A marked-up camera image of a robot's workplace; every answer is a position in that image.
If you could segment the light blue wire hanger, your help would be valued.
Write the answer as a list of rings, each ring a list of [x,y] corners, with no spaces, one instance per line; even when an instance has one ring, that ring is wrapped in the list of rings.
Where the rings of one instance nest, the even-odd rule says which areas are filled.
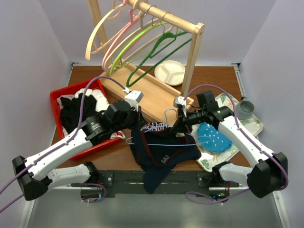
[[[167,110],[164,111],[164,116],[165,116],[165,123],[168,124],[169,121],[168,121],[168,117],[167,117],[167,112],[168,111],[174,111],[175,113],[177,113],[177,110],[175,110],[174,108],[168,108]],[[133,137],[129,137],[125,140],[125,142],[128,144],[128,145],[134,145],[133,142],[131,142],[130,140],[132,139]],[[208,143],[211,138],[210,136],[198,136],[198,137],[194,137],[194,139],[199,139],[199,138],[206,138],[206,140],[204,141],[204,143]],[[155,144],[155,143],[149,143],[148,145],[150,146],[164,146],[164,147],[177,147],[177,146],[194,146],[194,145],[200,145],[202,144],[201,142],[199,143],[192,143],[192,144]]]

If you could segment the navy tank top red trim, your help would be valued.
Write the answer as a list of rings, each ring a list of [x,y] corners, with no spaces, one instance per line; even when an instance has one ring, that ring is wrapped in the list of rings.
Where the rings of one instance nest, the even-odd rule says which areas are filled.
[[[130,145],[135,162],[145,172],[144,186],[151,192],[164,180],[170,171],[179,163],[188,160],[197,160],[201,157],[201,152],[194,146],[150,146],[155,144],[192,144],[196,143],[194,138],[188,134],[177,136],[170,132],[170,128],[161,131],[143,129],[141,131],[132,130]]]

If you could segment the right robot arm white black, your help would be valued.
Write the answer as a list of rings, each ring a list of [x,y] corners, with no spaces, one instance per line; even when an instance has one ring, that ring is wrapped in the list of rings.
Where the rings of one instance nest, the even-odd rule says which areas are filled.
[[[228,181],[248,186],[258,198],[288,185],[288,159],[283,153],[274,153],[255,138],[238,120],[236,113],[227,106],[219,106],[212,91],[197,94],[199,109],[189,112],[185,97],[174,99],[177,120],[174,133],[189,133],[192,126],[208,123],[228,137],[243,153],[250,167],[237,166],[228,161],[212,169],[212,182],[221,187]]]

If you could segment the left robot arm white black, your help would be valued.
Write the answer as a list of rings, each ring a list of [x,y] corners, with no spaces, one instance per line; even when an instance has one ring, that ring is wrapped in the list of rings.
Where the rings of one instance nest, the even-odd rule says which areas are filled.
[[[68,183],[94,186],[98,174],[92,163],[56,170],[74,155],[109,139],[117,131],[140,130],[146,120],[139,101],[125,98],[110,104],[106,110],[88,117],[71,134],[38,154],[24,158],[17,156],[12,165],[25,200],[44,195],[49,189]]]

